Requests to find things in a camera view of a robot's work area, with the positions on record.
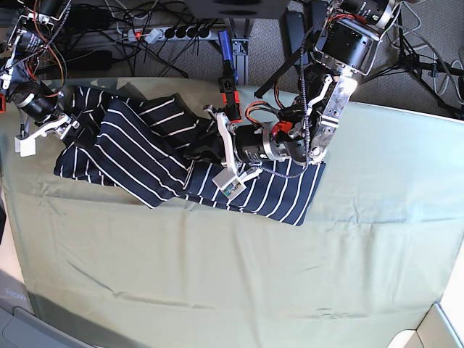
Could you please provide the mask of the navy white striped T-shirt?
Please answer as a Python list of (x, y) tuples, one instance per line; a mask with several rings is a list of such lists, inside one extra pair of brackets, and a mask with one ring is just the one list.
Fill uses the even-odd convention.
[(96, 127), (90, 144), (68, 141), (54, 172), (63, 178), (118, 186), (147, 207), (172, 198), (261, 215), (289, 225), (305, 220), (325, 169), (268, 162), (265, 171), (228, 199), (213, 183), (218, 165), (186, 159), (188, 146), (213, 122), (196, 116), (178, 94), (150, 101), (78, 86), (72, 108)]

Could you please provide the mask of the blue orange centre clamp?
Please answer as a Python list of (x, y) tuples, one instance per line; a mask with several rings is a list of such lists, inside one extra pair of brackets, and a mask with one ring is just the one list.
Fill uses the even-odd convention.
[(231, 123), (242, 121), (239, 92), (236, 89), (236, 72), (233, 65), (231, 41), (227, 30), (217, 33), (223, 59), (223, 75), (218, 79), (220, 92), (223, 95), (225, 113)]

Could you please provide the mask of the grey power strip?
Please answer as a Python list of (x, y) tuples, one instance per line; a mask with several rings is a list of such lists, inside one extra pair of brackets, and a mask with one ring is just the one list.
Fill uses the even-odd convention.
[(168, 41), (217, 41), (218, 30), (209, 25), (148, 27), (130, 29), (123, 36), (130, 42), (142, 41), (146, 44)]

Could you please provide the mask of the black box under table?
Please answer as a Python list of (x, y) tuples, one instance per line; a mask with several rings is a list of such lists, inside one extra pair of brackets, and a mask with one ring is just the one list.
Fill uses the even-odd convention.
[(287, 9), (289, 0), (186, 0), (192, 14), (207, 18), (277, 19)]

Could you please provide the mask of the black power adapter left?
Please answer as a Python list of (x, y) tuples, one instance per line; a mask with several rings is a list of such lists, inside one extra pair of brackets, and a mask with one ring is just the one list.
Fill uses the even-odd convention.
[(281, 23), (283, 50), (286, 58), (301, 49), (305, 33), (304, 15), (301, 12), (286, 10)]

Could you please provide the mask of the black power adapter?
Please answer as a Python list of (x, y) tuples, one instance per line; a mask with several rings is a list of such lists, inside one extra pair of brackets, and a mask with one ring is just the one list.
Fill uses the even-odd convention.
[(304, 15), (301, 12), (286, 10), (281, 23), (283, 50), (286, 58), (301, 49), (305, 33)]
[(321, 30), (327, 14), (327, 1), (309, 1), (306, 5), (307, 26), (313, 28), (313, 32)]

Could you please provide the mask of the black power adapter right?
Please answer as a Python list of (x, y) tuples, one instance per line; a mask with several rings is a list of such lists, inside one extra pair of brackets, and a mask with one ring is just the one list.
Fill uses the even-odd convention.
[(327, 1), (309, 1), (306, 5), (307, 26), (313, 28), (313, 32), (321, 30), (327, 14)]

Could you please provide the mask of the light green table cloth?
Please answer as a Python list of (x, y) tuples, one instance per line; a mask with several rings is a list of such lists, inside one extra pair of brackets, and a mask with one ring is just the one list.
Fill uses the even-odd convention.
[(1, 186), (37, 317), (100, 347), (386, 347), (463, 242), (463, 124), (350, 103), (301, 226), (53, 173), (1, 115)]

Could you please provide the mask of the black tripod stand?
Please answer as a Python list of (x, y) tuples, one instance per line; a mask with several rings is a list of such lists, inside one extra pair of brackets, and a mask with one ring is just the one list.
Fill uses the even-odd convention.
[(356, 102), (463, 118), (463, 3), (403, 2)]

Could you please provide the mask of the aluminium profile post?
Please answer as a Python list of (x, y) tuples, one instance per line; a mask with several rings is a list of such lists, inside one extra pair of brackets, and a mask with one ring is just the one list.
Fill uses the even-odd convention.
[(249, 39), (255, 19), (225, 18), (224, 21), (231, 39), (236, 83), (245, 86), (249, 82)]

